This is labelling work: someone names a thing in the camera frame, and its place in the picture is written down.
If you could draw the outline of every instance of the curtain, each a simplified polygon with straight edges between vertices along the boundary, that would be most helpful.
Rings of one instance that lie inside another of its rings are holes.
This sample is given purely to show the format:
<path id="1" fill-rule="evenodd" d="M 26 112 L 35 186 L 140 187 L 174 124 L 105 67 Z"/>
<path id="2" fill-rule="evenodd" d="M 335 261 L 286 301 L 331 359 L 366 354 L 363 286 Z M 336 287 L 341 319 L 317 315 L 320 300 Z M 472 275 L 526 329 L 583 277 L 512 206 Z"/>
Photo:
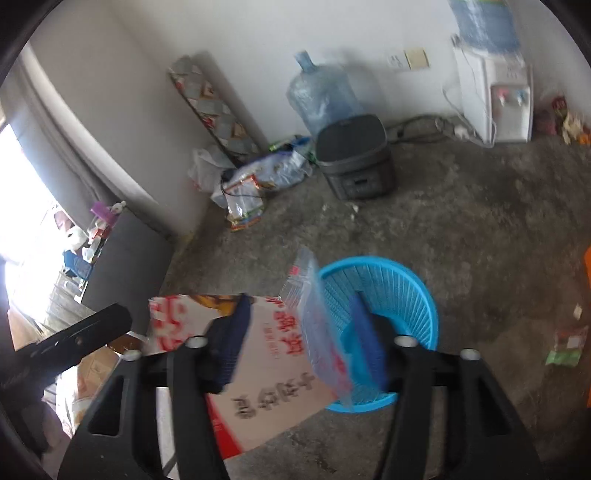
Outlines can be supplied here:
<path id="1" fill-rule="evenodd" d="M 94 202 L 119 201 L 52 118 L 20 59 L 0 87 L 0 103 L 25 156 L 77 226 L 91 225 Z"/>

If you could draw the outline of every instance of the sunlight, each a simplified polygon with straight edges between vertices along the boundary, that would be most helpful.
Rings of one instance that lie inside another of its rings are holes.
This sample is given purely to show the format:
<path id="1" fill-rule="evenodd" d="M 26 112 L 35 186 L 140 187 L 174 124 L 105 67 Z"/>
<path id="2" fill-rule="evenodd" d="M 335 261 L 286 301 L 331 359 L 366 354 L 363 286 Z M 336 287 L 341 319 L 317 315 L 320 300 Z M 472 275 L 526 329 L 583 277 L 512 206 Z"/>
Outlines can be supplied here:
<path id="1" fill-rule="evenodd" d="M 57 204 L 23 153 L 10 125 L 0 133 L 0 254 L 7 260 L 8 295 L 43 322 L 63 265 L 63 237 L 51 210 Z"/>

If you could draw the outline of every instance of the white wall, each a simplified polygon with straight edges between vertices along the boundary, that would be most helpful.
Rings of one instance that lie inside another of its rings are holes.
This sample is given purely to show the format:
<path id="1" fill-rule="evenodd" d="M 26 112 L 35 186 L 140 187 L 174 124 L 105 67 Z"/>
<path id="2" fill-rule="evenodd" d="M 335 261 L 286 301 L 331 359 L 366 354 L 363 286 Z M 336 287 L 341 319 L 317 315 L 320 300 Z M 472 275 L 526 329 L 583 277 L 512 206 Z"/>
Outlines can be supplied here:
<path id="1" fill-rule="evenodd" d="M 109 1 L 162 69 L 205 52 L 202 67 L 259 140 L 306 131 L 285 98 L 298 72 L 293 54 L 303 49 L 314 61 L 348 64 L 356 93 L 383 121 L 452 112 L 441 95 L 457 78 L 449 41 L 457 23 L 446 0 Z M 591 70 L 566 30 L 539 0 L 511 4 L 537 90 L 557 70 L 552 76 L 591 115 Z M 430 69 L 389 69 L 387 52 L 413 47 L 425 48 Z"/>
<path id="2" fill-rule="evenodd" d="M 591 120 L 591 67 L 560 21 L 539 0 L 511 0 L 523 54 L 534 66 L 536 98 L 561 89 Z"/>
<path id="3" fill-rule="evenodd" d="M 211 137 L 105 1 L 64 0 L 31 39 L 57 93 L 126 175 L 153 199 L 149 212 L 175 233 L 196 229 L 209 204 L 187 170 Z"/>

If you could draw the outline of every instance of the gray floor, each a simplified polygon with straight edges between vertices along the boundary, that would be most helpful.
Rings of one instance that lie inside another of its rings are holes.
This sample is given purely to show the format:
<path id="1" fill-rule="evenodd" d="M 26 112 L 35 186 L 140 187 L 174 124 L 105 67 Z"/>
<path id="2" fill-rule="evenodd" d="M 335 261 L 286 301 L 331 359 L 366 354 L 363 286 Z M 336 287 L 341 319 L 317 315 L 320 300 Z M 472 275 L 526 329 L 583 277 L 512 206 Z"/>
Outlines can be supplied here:
<path id="1" fill-rule="evenodd" d="M 588 353 L 575 369 L 545 367 L 556 327 L 591 321 L 582 262 L 591 244 L 591 149 L 557 138 L 484 150 L 470 144 L 394 148 L 397 191 L 358 202 L 333 197 L 318 172 L 280 193 L 262 221 L 231 233 L 215 205 L 169 272 L 166 293 L 277 295 L 300 245 L 320 265 L 352 255 L 414 270 L 440 315 L 440 350 L 482 351 L 533 435 L 542 459 L 573 448 L 585 423 Z M 441 405 L 428 474 L 437 471 Z M 322 411 L 227 462 L 236 479 L 370 478 L 390 408 Z"/>

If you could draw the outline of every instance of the blue water bottle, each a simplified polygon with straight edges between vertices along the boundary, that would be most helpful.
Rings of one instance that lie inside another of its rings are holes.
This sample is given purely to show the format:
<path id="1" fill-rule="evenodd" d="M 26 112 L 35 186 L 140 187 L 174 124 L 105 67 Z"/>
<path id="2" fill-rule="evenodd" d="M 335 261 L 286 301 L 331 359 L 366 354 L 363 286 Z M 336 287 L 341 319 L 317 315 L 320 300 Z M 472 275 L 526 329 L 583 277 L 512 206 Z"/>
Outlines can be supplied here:
<path id="1" fill-rule="evenodd" d="M 287 98 L 313 137 L 328 125 L 364 113 L 343 69 L 314 65 L 306 51 L 295 57 L 301 73 L 291 81 Z"/>

